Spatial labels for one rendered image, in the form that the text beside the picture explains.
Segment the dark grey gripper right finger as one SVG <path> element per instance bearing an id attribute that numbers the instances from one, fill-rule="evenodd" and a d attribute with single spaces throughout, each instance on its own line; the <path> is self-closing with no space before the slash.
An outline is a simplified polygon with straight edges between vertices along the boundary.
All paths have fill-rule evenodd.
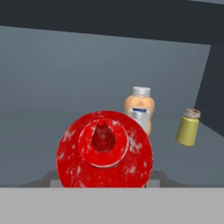
<path id="1" fill-rule="evenodd" d="M 186 184 L 169 179 L 163 171 L 152 171 L 147 187 L 187 187 Z"/>

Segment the yellow shaker with red-white lid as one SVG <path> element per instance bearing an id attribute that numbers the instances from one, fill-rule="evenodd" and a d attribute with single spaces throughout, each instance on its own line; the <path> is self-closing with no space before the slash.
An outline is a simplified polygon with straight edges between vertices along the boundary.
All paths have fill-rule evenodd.
<path id="1" fill-rule="evenodd" d="M 198 127 L 200 124 L 201 112 L 196 108 L 186 108 L 184 110 L 178 132 L 176 135 L 176 141 L 184 146 L 194 146 Z"/>

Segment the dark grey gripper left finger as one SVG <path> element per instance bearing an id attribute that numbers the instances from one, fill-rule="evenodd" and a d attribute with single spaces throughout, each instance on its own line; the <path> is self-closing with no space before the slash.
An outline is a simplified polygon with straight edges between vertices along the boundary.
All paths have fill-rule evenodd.
<path id="1" fill-rule="evenodd" d="M 62 187 L 58 173 L 49 171 L 43 178 L 23 184 L 22 187 Z"/>

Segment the dark grey cabinet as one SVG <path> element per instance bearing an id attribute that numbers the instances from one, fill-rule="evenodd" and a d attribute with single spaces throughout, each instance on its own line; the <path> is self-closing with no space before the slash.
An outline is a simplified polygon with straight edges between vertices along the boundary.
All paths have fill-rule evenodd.
<path id="1" fill-rule="evenodd" d="M 195 107 L 224 137 L 224 4 L 192 0 L 0 0 L 0 25 L 211 46 Z"/>

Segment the red condiment bottle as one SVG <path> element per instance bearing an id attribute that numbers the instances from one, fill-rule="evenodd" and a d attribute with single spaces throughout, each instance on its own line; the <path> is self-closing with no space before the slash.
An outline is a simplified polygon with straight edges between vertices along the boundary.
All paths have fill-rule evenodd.
<path id="1" fill-rule="evenodd" d="M 132 118 L 98 111 L 76 120 L 56 153 L 64 187 L 143 187 L 152 171 L 151 142 Z"/>

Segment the beige condiment bottle grey cap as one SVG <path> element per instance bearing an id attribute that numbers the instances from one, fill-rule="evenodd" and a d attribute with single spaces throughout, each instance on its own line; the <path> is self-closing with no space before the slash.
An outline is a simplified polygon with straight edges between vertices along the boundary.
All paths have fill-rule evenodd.
<path id="1" fill-rule="evenodd" d="M 151 134 L 151 118 L 155 102 L 151 98 L 149 87 L 133 87 L 132 94 L 125 100 L 124 112 L 134 119 L 149 136 Z"/>

